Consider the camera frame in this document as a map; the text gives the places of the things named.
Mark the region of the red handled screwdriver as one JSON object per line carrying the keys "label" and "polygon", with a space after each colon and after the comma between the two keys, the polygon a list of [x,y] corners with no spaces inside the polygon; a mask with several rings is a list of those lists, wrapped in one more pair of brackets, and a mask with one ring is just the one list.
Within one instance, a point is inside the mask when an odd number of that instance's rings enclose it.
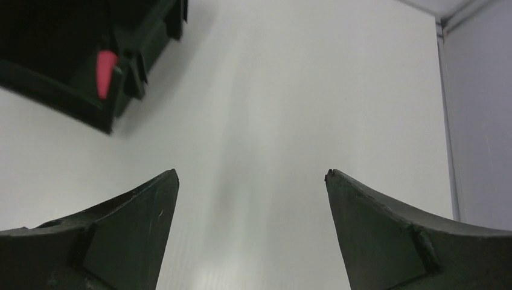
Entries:
{"label": "red handled screwdriver", "polygon": [[107,98],[117,62],[118,56],[110,50],[100,50],[97,54],[95,76],[97,94],[101,99]]}

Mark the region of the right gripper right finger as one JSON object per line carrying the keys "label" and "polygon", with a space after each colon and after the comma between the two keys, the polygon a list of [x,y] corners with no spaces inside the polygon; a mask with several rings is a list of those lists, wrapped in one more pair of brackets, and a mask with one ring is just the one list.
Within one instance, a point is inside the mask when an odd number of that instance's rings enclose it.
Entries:
{"label": "right gripper right finger", "polygon": [[510,289],[511,232],[437,216],[325,175],[352,289]]}

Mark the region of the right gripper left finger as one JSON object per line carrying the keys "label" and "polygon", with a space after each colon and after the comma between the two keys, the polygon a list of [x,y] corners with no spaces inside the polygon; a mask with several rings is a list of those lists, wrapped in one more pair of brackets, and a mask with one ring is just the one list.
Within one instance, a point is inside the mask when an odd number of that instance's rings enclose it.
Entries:
{"label": "right gripper left finger", "polygon": [[179,190],[175,170],[36,228],[1,232],[2,289],[155,289]]}

